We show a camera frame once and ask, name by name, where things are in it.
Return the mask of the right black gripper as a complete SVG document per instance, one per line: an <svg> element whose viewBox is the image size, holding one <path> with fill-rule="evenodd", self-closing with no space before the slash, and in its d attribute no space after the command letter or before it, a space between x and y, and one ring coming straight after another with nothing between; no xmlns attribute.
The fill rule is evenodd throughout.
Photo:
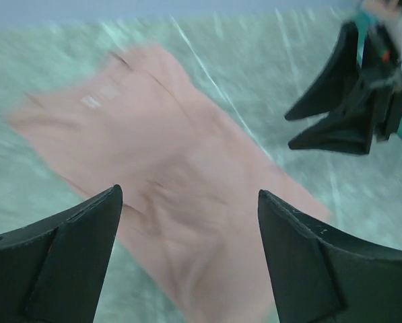
<svg viewBox="0 0 402 323"><path fill-rule="evenodd" d="M341 104L346 83L353 83L358 75L357 51L357 25L344 22L323 70L286 112L285 119L328 114L290 139L290 149L368 155L374 129L379 141L398 133L402 123L402 22L378 22L367 28L358 54L361 72L370 78L374 97Z"/></svg>

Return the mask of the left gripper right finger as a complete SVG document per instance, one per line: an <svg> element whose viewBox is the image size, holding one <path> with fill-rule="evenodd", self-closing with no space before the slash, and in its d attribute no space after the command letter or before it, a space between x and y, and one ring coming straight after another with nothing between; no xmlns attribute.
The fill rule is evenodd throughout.
<svg viewBox="0 0 402 323"><path fill-rule="evenodd" d="M402 323L402 250L347 234L266 190L258 219L281 322Z"/></svg>

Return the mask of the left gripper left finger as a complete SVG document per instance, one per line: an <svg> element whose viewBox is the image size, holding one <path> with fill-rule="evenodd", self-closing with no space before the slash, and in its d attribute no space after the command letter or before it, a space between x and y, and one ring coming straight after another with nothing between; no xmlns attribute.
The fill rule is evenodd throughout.
<svg viewBox="0 0 402 323"><path fill-rule="evenodd" d="M93 322L122 205L115 185L0 234L0 322Z"/></svg>

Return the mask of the pink printed t shirt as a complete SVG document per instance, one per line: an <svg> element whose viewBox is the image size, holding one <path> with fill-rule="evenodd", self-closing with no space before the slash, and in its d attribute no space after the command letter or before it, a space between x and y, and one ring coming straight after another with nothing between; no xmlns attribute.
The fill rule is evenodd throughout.
<svg viewBox="0 0 402 323"><path fill-rule="evenodd" d="M9 123L81 195L121 186L117 236L189 322L267 317L260 190L329 219L161 46L114 54L85 83L30 96Z"/></svg>

